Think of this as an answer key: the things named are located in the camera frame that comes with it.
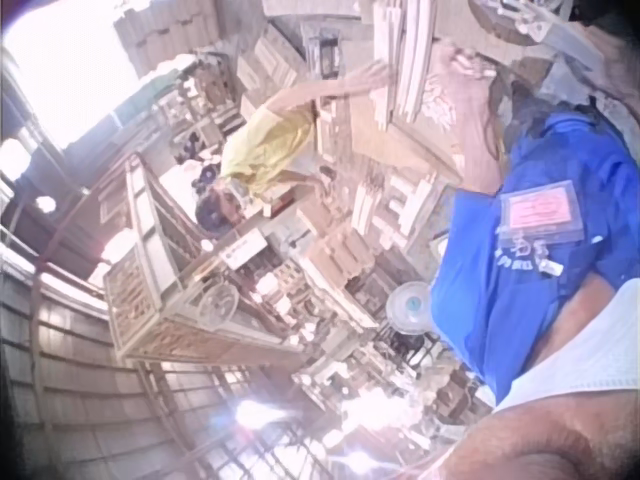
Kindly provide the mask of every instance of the woman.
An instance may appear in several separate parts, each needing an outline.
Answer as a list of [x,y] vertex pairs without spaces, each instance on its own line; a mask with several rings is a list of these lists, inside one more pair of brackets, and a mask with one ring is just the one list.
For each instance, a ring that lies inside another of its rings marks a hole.
[[220,176],[242,182],[254,195],[276,184],[305,183],[322,191],[322,181],[296,171],[296,156],[313,138],[316,98],[358,95],[389,84],[389,67],[374,62],[345,78],[301,83],[271,97],[229,138]]

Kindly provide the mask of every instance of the blue uniform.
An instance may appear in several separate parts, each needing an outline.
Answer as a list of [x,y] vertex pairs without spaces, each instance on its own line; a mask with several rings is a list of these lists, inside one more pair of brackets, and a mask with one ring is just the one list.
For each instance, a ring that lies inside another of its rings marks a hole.
[[548,246],[564,266],[541,273],[533,255],[500,249],[501,201],[459,191],[447,251],[432,288],[432,315],[443,337],[500,402],[536,342],[593,271],[614,288],[640,276],[638,167],[617,131],[597,116],[549,115],[510,152],[499,193],[571,180],[584,240]]

